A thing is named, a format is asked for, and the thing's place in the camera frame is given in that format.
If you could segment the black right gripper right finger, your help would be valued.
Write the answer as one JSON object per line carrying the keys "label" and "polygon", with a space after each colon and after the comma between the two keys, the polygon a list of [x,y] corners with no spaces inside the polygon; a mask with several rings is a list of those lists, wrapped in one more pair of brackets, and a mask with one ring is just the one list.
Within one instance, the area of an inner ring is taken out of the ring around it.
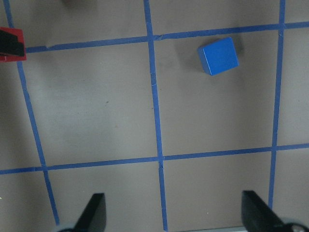
{"label": "black right gripper right finger", "polygon": [[284,232],[285,224],[253,191],[241,196],[241,221],[248,232]]}

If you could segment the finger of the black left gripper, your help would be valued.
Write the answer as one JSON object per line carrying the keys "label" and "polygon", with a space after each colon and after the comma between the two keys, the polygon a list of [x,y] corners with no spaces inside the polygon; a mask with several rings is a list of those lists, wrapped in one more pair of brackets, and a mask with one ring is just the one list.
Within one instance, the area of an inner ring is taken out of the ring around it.
{"label": "finger of the black left gripper", "polygon": [[0,30],[0,55],[1,56],[17,56],[25,55],[23,42],[18,40],[18,36],[9,33],[3,29]]}

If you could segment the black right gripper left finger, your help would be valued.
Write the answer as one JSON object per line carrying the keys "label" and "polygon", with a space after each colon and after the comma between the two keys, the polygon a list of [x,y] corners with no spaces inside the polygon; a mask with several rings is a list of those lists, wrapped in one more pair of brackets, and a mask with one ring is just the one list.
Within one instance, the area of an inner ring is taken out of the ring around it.
{"label": "black right gripper left finger", "polygon": [[104,193],[92,195],[83,213],[73,227],[74,232],[103,232],[107,224]]}

